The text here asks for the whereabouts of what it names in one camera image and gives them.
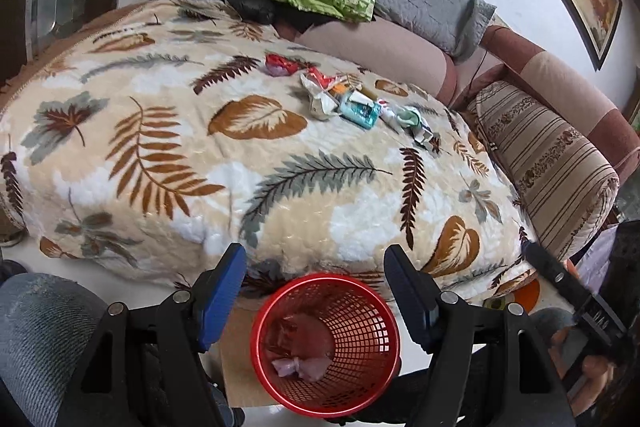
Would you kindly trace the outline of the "person's right hand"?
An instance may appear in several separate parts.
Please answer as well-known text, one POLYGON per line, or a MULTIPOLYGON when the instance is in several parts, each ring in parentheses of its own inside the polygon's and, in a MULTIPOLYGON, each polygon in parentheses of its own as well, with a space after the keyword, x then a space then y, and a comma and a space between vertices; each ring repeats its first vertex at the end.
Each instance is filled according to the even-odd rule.
MULTIPOLYGON (((561 378, 567 371, 567 365, 562 360, 561 348, 565 343, 565 339, 570 332, 570 327, 560 329, 551 337, 551 345, 549 355, 554 363, 556 371, 561 378)), ((568 399, 570 408, 575 416, 585 413, 597 399, 602 395, 603 390, 613 380, 615 366, 608 359, 598 357, 597 355, 589 355, 582 362, 582 375, 585 381, 576 393, 568 399)))

